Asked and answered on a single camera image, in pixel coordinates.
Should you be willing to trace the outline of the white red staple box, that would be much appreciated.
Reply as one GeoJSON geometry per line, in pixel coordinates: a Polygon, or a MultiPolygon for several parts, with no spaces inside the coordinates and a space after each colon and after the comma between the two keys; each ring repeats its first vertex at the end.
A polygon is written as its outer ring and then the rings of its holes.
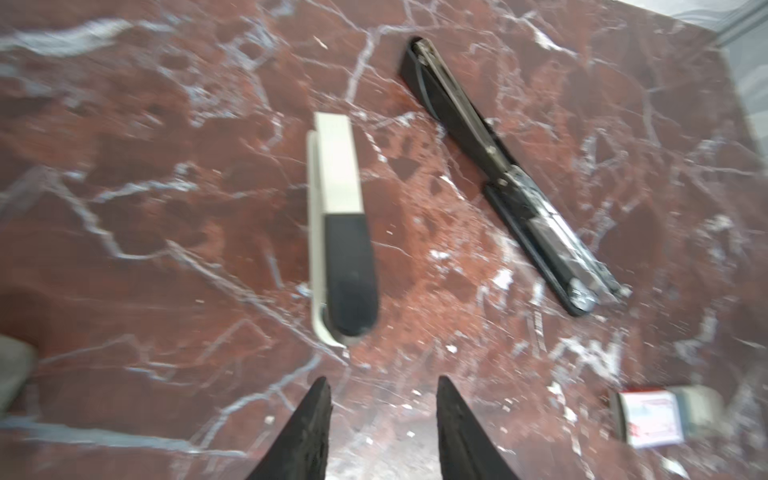
{"type": "Polygon", "coordinates": [[[609,406],[617,438],[635,449],[715,436],[724,411],[722,396],[703,385],[616,391],[609,406]]]}

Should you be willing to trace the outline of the beige stapler black cap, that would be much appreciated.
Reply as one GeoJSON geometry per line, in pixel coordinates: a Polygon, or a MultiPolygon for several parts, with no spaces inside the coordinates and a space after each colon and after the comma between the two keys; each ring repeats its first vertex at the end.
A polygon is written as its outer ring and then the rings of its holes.
{"type": "Polygon", "coordinates": [[[311,323],[337,348],[375,327],[379,289],[350,119],[316,112],[307,134],[311,323]]]}

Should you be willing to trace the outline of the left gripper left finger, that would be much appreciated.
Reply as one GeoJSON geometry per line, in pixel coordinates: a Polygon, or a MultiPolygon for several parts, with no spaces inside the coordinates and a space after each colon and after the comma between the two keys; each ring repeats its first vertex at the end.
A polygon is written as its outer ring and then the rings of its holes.
{"type": "Polygon", "coordinates": [[[332,415],[331,388],[317,378],[247,480],[323,480],[332,415]]]}

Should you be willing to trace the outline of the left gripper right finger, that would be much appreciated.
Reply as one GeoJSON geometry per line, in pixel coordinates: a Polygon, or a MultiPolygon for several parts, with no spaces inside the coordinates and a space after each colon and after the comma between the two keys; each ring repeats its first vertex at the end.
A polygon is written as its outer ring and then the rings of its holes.
{"type": "Polygon", "coordinates": [[[436,417],[443,479],[519,480],[447,376],[438,380],[436,417]]]}

